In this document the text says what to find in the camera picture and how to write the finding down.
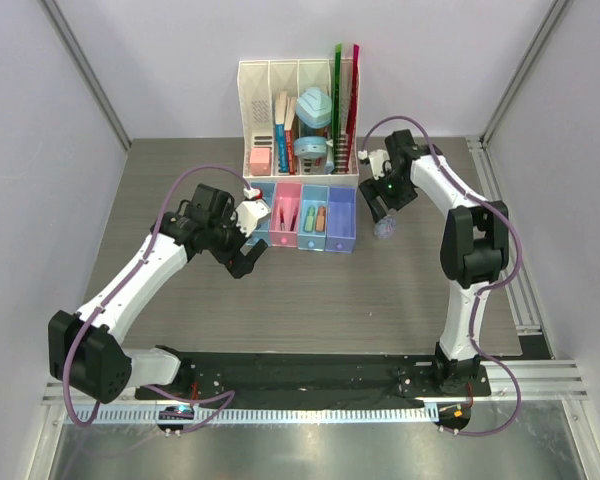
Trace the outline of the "blue plastic drawer bin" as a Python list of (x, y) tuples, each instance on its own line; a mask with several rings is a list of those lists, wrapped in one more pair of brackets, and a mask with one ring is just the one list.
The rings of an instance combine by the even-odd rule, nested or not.
[[(264, 202), (273, 209), (273, 199), (276, 189), (276, 184), (274, 182), (252, 182), (251, 186), (257, 188), (262, 193), (262, 199)], [(270, 224), (271, 218), (263, 221), (258, 228), (252, 233), (250, 238), (247, 240), (246, 244), (248, 246), (255, 245), (259, 240), (264, 240), (268, 246), (272, 245), (270, 238)]]

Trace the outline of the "purple plastic drawer bin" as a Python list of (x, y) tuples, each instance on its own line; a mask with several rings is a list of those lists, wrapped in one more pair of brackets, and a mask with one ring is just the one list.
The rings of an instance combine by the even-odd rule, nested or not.
[(333, 253), (352, 253), (357, 238), (357, 190), (330, 187), (327, 201), (326, 246)]

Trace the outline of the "light blue drawer bin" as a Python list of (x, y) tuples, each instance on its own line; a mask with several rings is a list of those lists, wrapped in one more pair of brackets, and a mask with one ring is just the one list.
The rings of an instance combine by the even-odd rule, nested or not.
[(300, 250), (324, 251), (326, 246), (326, 229), (324, 233), (312, 233), (303, 231), (306, 211), (310, 206), (316, 207), (316, 215), (319, 206), (325, 206), (327, 212), (329, 188), (323, 185), (304, 185), (302, 188), (300, 217), (298, 225), (297, 247)]

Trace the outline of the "pink plastic drawer bin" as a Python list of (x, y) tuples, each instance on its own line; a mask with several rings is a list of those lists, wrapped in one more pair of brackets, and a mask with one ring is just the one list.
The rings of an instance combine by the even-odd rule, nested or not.
[[(301, 206), (301, 195), (302, 195), (302, 185), (299, 183), (277, 183), (274, 199), (273, 199), (273, 209), (271, 214), (271, 224), (270, 224), (270, 238), (273, 246), (276, 247), (288, 247), (288, 248), (296, 248), (297, 247), (297, 237), (298, 237), (298, 223), (300, 217), (300, 206)], [(279, 220), (279, 210), (280, 207), (285, 208), (286, 218), (285, 218), (285, 227), (286, 231), (280, 231), (280, 220)], [(294, 231), (288, 231), (291, 215), (294, 209), (298, 207), (298, 216), (295, 225)]]

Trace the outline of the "white desktop file organizer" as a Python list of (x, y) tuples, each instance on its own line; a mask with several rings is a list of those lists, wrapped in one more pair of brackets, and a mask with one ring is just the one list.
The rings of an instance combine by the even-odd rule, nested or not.
[[(243, 173), (249, 180), (298, 182), (355, 188), (359, 181), (358, 161), (355, 159), (357, 120), (353, 145), (348, 146), (346, 125), (351, 88), (352, 58), (342, 57), (341, 137), (334, 150), (331, 123), (321, 129), (306, 126), (297, 117), (296, 139), (322, 136), (327, 139), (328, 153), (320, 159), (297, 160), (297, 174), (278, 172), (278, 152), (274, 126), (274, 103), (281, 91), (298, 98), (310, 87), (318, 87), (332, 101), (334, 59), (284, 59), (241, 61), (238, 66), (237, 87), (244, 137)], [(254, 147), (270, 147), (272, 169), (269, 176), (251, 176), (248, 159)]]

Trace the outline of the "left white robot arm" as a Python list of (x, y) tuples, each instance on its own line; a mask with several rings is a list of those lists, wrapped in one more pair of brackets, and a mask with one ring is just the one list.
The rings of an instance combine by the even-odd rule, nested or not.
[(247, 187), (241, 203), (226, 191), (200, 184), (177, 211), (164, 212), (138, 252), (94, 298), (76, 312), (58, 311), (48, 324), (53, 378), (107, 404), (128, 387), (158, 385), (170, 398), (193, 385), (179, 353), (168, 347), (123, 349), (144, 307), (197, 254), (209, 252), (239, 279), (252, 272), (267, 248), (258, 241), (242, 250), (271, 215), (260, 189)]

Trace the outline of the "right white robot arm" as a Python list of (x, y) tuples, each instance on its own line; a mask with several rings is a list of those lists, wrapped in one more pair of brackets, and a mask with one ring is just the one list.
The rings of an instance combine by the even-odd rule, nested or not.
[(479, 337), (490, 289), (509, 264), (508, 209), (476, 193), (434, 145), (419, 145), (409, 130), (392, 133), (382, 149), (358, 152), (371, 175), (359, 189), (377, 226), (426, 194), (445, 218), (440, 264), (450, 286), (443, 333), (431, 380), (445, 395), (479, 376)]

